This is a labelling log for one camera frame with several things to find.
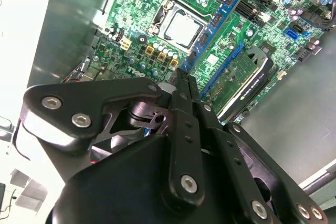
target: gray metal wall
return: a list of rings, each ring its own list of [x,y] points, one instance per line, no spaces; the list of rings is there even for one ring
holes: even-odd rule
[[[336,158],[336,30],[321,41],[242,123],[298,184]]]
[[[49,0],[28,86],[59,83],[86,56],[106,0]]]

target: silver screw head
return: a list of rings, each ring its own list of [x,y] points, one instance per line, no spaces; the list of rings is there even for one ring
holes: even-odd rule
[[[44,97],[42,105],[47,109],[56,110],[62,106],[62,102],[56,97]]]
[[[297,204],[298,210],[300,212],[300,214],[305,217],[306,219],[310,219],[310,215],[308,213],[308,211],[300,204]]]
[[[234,129],[236,132],[240,132],[240,128],[239,128],[237,125],[233,125],[233,129]]]
[[[206,111],[209,111],[209,112],[211,111],[211,108],[209,105],[205,104],[203,105],[203,107],[205,108]]]
[[[151,85],[151,84],[148,85],[148,88],[151,89],[151,90],[153,90],[153,91],[157,90],[157,88],[154,85]]]
[[[310,209],[311,209],[311,211],[313,212],[313,214],[315,215],[316,218],[318,218],[319,220],[323,219],[322,214],[320,213],[319,210],[317,210],[317,208],[311,206]]]
[[[194,178],[189,175],[183,175],[181,177],[181,185],[190,194],[197,192],[197,183]]]
[[[72,123],[79,128],[87,128],[91,125],[91,119],[88,115],[78,113],[72,116]]]
[[[252,201],[252,209],[261,219],[267,219],[267,211],[264,206],[257,200]]]

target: blue pcie slot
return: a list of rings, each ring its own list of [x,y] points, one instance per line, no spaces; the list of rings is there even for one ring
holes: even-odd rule
[[[215,84],[215,82],[218,80],[218,78],[222,75],[223,71],[229,66],[230,62],[235,59],[240,51],[243,48],[243,43],[240,41],[238,47],[231,52],[231,54],[224,60],[222,65],[217,69],[215,74],[211,77],[209,82],[205,85],[204,89],[200,93],[201,99],[205,96],[205,94],[209,91],[209,89]]]

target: cpu socket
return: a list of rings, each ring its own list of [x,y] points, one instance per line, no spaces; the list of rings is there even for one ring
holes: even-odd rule
[[[196,11],[180,0],[163,0],[149,33],[189,54],[206,24]]]

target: white surface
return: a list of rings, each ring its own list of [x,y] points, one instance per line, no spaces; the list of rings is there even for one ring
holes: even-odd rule
[[[199,28],[200,25],[195,23],[192,18],[176,13],[173,21],[166,31],[166,35],[171,37],[172,40],[175,40],[176,43],[188,46]]]
[[[48,0],[1,0],[0,116],[16,123]]]

